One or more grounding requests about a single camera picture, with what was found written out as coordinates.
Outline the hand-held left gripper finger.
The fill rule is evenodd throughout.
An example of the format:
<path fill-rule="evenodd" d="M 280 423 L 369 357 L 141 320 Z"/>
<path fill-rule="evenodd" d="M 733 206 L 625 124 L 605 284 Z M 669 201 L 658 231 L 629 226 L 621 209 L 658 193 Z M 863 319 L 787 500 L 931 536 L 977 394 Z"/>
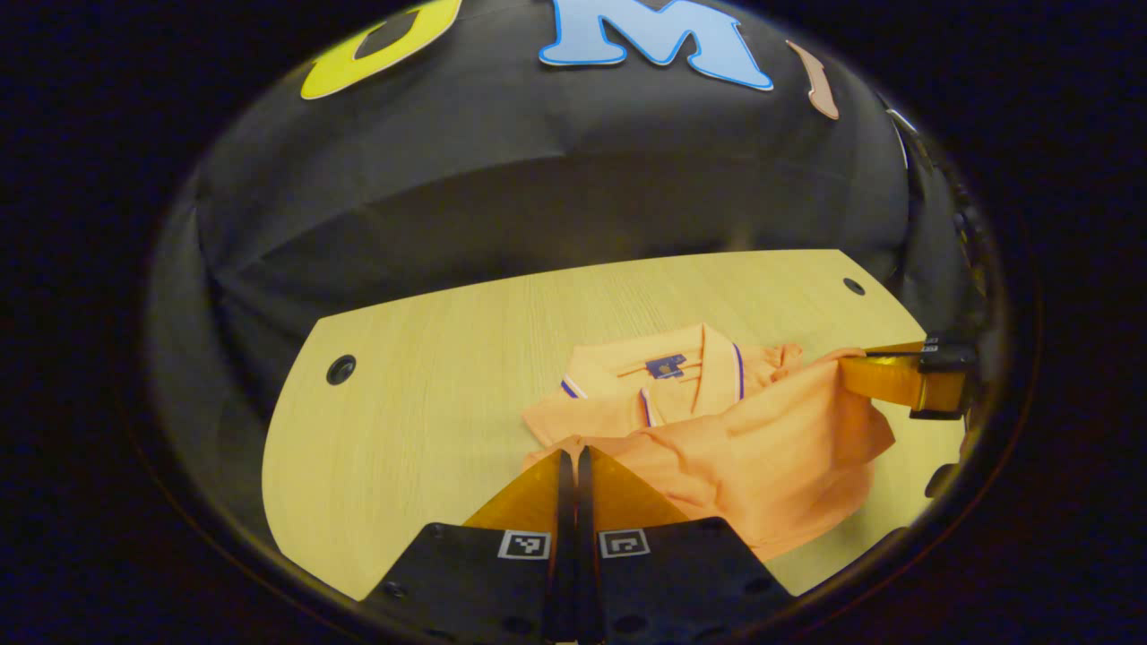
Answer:
<path fill-rule="evenodd" d="M 574 461 L 552 452 L 460 524 L 426 524 L 365 606 L 406 644 L 549 644 L 574 547 Z"/>
<path fill-rule="evenodd" d="M 794 604 L 721 516 L 685 516 L 603 450 L 577 465 L 579 642 L 738 644 Z"/>

